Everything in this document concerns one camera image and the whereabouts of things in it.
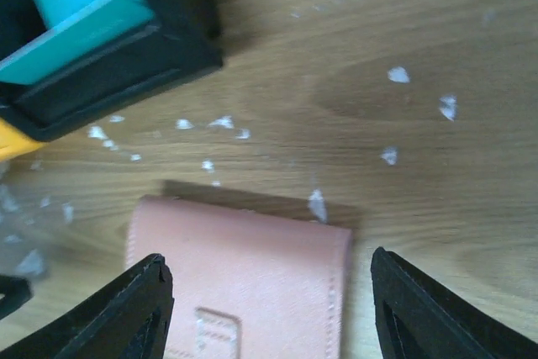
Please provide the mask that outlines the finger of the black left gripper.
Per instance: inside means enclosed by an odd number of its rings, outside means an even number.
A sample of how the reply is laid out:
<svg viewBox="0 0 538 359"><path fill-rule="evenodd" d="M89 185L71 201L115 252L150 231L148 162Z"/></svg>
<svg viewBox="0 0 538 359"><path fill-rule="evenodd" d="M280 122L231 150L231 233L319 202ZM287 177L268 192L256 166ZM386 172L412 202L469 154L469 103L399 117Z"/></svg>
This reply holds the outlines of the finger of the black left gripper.
<svg viewBox="0 0 538 359"><path fill-rule="evenodd" d="M0 319L20 309L33 297L31 284L24 277L0 276Z"/></svg>

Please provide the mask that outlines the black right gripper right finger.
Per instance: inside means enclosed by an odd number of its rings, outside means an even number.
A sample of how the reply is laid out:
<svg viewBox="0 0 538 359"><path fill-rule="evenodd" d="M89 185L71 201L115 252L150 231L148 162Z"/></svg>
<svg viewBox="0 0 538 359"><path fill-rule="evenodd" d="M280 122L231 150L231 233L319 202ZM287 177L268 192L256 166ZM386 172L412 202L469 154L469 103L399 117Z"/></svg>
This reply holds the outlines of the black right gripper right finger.
<svg viewBox="0 0 538 359"><path fill-rule="evenodd" d="M536 358L537 343L486 315L398 254L377 248L372 288L384 358Z"/></svg>

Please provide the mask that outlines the pink leather card holder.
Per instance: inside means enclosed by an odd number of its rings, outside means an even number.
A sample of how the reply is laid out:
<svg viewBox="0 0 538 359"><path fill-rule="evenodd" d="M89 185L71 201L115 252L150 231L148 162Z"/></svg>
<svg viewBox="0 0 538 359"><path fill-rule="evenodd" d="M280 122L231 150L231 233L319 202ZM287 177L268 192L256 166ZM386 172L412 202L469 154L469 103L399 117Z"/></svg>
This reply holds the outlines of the pink leather card holder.
<svg viewBox="0 0 538 359"><path fill-rule="evenodd" d="M348 229L147 196L126 262L166 259L168 358L337 358Z"/></svg>

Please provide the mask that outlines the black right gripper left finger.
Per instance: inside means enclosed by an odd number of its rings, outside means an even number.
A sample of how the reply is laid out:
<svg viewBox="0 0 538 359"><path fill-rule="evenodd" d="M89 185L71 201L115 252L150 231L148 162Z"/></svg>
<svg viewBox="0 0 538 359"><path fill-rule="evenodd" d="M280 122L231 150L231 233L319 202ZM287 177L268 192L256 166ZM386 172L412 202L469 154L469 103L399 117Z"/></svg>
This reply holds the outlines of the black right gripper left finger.
<svg viewBox="0 0 538 359"><path fill-rule="evenodd" d="M2 358L162 358L174 304L166 259L150 254Z"/></svg>

